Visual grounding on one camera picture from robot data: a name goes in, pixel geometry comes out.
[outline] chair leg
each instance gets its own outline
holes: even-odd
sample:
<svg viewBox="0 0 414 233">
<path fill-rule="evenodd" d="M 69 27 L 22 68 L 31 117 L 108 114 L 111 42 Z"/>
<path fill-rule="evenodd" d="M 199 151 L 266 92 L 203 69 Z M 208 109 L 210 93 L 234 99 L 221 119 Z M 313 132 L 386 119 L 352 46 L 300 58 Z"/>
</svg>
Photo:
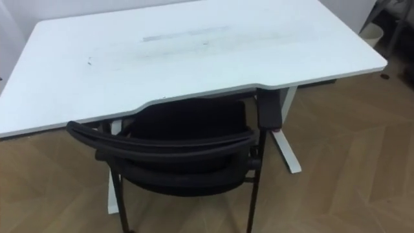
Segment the chair leg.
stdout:
<svg viewBox="0 0 414 233">
<path fill-rule="evenodd" d="M 263 155 L 265 153 L 266 135 L 267 135 L 267 131 L 265 130 L 260 131 L 257 155 L 259 156 L 261 160 L 263 160 Z M 260 175 L 261 175 L 261 168 L 254 172 L 253 190 L 252 190 L 252 196 L 250 199 L 250 209 L 248 213 L 246 233 L 251 233 L 253 229 L 253 219 L 254 219 L 254 212 L 256 210 L 257 193 L 259 192 Z"/>
<path fill-rule="evenodd" d="M 253 219 L 254 219 L 254 212 L 256 209 L 257 193 L 259 192 L 260 170 L 256 171 L 254 176 L 255 177 L 254 177 L 254 183 L 253 183 L 252 197 L 250 199 L 250 209 L 248 212 L 246 233 L 251 233 L 252 228 L 253 228 Z"/>
<path fill-rule="evenodd" d="M 122 191 L 123 185 L 121 184 L 119 174 L 117 174 L 113 169 L 111 169 L 111 175 L 112 175 L 112 181 L 113 181 L 114 189 L 115 189 L 116 203 L 118 204 L 118 211 L 119 211 L 119 216 L 121 219 L 122 232 L 133 233 L 133 231 L 129 229 L 129 225 L 128 225 L 127 212 L 125 210 L 125 203 L 124 203 L 124 194 Z"/>
</svg>

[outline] floor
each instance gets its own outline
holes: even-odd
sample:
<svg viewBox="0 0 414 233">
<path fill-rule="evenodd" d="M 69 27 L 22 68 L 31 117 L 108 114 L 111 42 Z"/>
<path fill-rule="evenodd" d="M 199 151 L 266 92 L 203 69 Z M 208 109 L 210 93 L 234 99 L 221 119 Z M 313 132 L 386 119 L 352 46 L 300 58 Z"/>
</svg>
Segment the floor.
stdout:
<svg viewBox="0 0 414 233">
<path fill-rule="evenodd" d="M 254 232 L 414 232 L 414 91 L 400 70 L 392 61 L 389 80 L 298 91 L 284 132 L 303 172 L 291 175 L 268 140 Z M 0 232 L 121 232 L 107 214 L 108 169 L 90 148 L 57 131 L 0 142 L 0 151 Z M 186 199 L 125 188 L 139 233 L 245 231 L 251 184 Z"/>
</svg>

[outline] desk top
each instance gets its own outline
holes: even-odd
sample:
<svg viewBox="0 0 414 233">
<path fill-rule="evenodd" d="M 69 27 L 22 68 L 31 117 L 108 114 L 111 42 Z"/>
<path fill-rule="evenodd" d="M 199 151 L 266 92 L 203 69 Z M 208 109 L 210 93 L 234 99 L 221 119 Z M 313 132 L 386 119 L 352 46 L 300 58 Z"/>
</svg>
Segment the desk top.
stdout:
<svg viewBox="0 0 414 233">
<path fill-rule="evenodd" d="M 318 0 L 208 0 L 47 20 L 0 96 L 0 137 L 386 64 Z"/>
</svg>

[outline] chair armrest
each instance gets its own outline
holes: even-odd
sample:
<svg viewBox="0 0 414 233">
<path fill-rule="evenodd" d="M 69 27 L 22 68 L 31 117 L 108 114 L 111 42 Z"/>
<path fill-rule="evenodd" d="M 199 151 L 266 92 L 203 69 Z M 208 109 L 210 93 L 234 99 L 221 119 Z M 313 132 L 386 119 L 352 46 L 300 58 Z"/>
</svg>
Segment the chair armrest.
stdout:
<svg viewBox="0 0 414 233">
<path fill-rule="evenodd" d="M 257 89 L 257 121 L 259 129 L 282 128 L 280 90 Z"/>
</svg>

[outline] black chair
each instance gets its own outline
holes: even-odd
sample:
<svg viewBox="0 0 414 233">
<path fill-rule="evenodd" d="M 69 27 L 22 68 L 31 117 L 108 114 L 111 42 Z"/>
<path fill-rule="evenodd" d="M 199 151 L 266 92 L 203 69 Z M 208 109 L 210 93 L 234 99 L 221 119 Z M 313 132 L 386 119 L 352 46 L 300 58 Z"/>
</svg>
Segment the black chair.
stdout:
<svg viewBox="0 0 414 233">
<path fill-rule="evenodd" d="M 257 146 L 254 132 L 246 125 L 244 103 L 217 99 L 147 107 L 118 135 L 111 135 L 108 122 L 102 123 L 103 132 L 76 122 L 69 122 L 67 131 L 95 148 L 96 160 L 109 165 L 124 233 L 132 231 L 125 212 L 123 178 L 152 192 L 181 197 L 221 194 L 244 182 L 253 183 L 250 233 L 267 130 L 281 127 L 280 108 L 272 105 L 267 110 L 268 104 L 279 103 L 279 93 L 263 91 L 257 100 Z M 246 176 L 249 170 L 255 171 L 253 177 Z"/>
</svg>

